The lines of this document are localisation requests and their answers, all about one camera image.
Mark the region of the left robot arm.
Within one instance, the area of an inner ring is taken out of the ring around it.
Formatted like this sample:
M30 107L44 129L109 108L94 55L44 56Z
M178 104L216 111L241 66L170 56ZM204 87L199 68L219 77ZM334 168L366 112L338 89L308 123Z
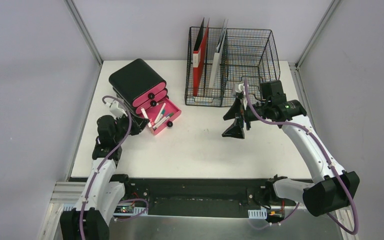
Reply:
M121 159L121 144L129 135L141 133L149 122L135 114L104 115L96 121L91 172L73 208L60 216L64 240L109 239L109 225L118 203L129 201L133 195L129 185L111 180Z

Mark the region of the aluminium frame rail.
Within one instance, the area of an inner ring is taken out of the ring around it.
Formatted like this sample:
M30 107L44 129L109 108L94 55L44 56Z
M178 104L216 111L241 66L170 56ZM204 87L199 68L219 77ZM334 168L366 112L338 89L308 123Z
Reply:
M50 203L75 204L85 190L85 185L85 182L57 181L54 185Z

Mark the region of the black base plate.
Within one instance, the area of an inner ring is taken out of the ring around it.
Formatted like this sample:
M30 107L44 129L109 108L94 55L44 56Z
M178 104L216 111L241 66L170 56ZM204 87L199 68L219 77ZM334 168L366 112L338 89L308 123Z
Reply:
M176 217L247 218L249 210L294 207L292 200L276 199L265 178L128 178L125 199L148 201L148 215Z

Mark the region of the grey notebook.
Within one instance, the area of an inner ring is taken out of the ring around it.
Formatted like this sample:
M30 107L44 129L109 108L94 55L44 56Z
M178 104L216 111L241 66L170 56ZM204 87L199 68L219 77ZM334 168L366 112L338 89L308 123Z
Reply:
M210 88L215 87L215 82L217 79L217 75L219 73L220 64L221 64L221 60L222 60L222 56L223 56L223 48L224 48L224 43L225 43L225 39L226 39L226 31L227 31L228 22L229 22L229 20L225 18L223 21L223 25L222 25L221 32L219 35L219 39L218 39L218 42L217 42L217 45L216 45L216 48L214 51L211 75L210 75L209 85L208 85Z

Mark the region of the red notebook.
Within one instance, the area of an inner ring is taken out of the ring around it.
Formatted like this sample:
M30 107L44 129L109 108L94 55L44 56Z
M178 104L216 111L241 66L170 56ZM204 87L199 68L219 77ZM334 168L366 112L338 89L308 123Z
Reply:
M205 25L205 18L202 19L199 31L195 40L192 63L193 63L193 96L197 97L201 84L201 78L205 65L205 57L207 50L208 26Z

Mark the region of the teal white pen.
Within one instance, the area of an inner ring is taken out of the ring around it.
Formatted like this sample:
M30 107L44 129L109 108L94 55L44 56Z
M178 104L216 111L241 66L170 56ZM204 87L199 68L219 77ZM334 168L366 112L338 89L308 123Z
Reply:
M169 113L168 115L164 116L155 126L158 128L160 125L162 125L165 121L167 121L173 115L174 113Z

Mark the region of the black pink drawer unit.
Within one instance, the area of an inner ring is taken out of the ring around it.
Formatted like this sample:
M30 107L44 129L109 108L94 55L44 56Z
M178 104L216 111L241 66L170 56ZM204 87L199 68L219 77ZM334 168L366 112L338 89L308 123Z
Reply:
M112 73L108 81L132 115L144 118L141 108L145 109L151 120L150 132L155 136L171 128L173 121L182 113L168 96L167 82L141 58ZM163 103L166 106L162 118L170 113L174 115L154 131L154 121Z

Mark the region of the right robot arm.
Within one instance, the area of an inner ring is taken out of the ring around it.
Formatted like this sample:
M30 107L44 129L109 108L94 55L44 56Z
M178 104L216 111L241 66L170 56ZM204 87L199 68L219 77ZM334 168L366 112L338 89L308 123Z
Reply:
M303 203L315 217L345 207L351 207L355 215L354 196L360 184L357 173L345 170L326 149L302 104L298 100L287 100L281 81L263 82L260 87L262 101L255 104L251 103L247 82L233 87L235 100L223 119L234 122L222 136L244 139L244 130L249 130L253 121L276 125L290 138L312 179L306 183L275 176L268 181L264 200L270 205L283 199Z

